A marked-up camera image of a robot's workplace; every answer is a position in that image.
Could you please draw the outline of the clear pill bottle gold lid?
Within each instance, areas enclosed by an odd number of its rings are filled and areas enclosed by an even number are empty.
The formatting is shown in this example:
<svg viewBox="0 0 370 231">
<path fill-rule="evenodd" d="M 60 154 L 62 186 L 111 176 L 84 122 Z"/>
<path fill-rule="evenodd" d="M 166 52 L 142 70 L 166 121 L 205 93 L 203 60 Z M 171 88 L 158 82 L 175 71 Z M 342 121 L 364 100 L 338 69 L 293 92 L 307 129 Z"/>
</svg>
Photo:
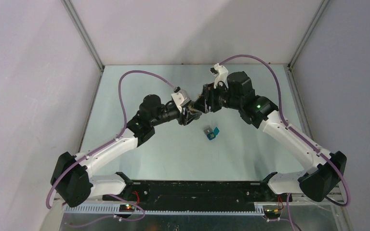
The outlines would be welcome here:
<svg viewBox="0 0 370 231">
<path fill-rule="evenodd" d="M 186 111 L 187 111 L 187 112 L 188 112 L 188 114 L 190 114 L 190 115 L 201 115 L 201 114 L 202 114 L 202 112 L 201 112 L 201 111 L 199 111 L 199 110 L 197 110 L 197 109 L 195 109 L 195 108 L 194 108 L 193 104 L 189 104 L 189 105 L 187 105 L 187 106 L 186 106 Z"/>
</svg>

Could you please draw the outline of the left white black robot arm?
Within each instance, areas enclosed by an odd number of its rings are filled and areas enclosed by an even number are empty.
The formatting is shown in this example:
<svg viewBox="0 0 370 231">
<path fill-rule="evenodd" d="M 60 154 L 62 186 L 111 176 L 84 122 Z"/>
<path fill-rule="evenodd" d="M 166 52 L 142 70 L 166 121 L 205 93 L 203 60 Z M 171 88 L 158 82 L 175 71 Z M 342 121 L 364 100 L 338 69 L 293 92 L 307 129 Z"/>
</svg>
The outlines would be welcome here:
<svg viewBox="0 0 370 231">
<path fill-rule="evenodd" d="M 186 126 L 205 113 L 199 101 L 192 101 L 180 90 L 166 104 L 155 94 L 144 97 L 139 109 L 117 137 L 87 153 L 65 152 L 58 157 L 50 193 L 56 191 L 65 204 L 77 207 L 90 197 L 114 194 L 120 200 L 132 197 L 133 187 L 117 175 L 97 177 L 103 166 L 127 151 L 138 148 L 154 134 L 155 127 L 176 120 Z"/>
</svg>

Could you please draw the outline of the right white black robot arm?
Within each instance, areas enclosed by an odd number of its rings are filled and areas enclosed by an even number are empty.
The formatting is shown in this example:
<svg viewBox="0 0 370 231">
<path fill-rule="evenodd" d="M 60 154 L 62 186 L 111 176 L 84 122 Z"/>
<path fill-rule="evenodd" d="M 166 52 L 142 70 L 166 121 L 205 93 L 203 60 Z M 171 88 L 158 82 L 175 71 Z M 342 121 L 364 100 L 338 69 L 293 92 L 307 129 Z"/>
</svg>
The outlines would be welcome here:
<svg viewBox="0 0 370 231">
<path fill-rule="evenodd" d="M 206 114 L 222 108 L 237 110 L 249 125 L 270 135 L 297 159 L 303 171 L 270 173 L 262 180 L 261 195 L 274 201 L 280 194 L 303 193 L 313 201 L 321 202 L 341 181 L 347 158 L 337 151 L 332 153 L 311 141 L 292 124 L 283 122 L 278 106 L 267 97 L 259 96 L 245 72 L 235 72 L 227 83 L 205 84 L 193 108 Z"/>
</svg>

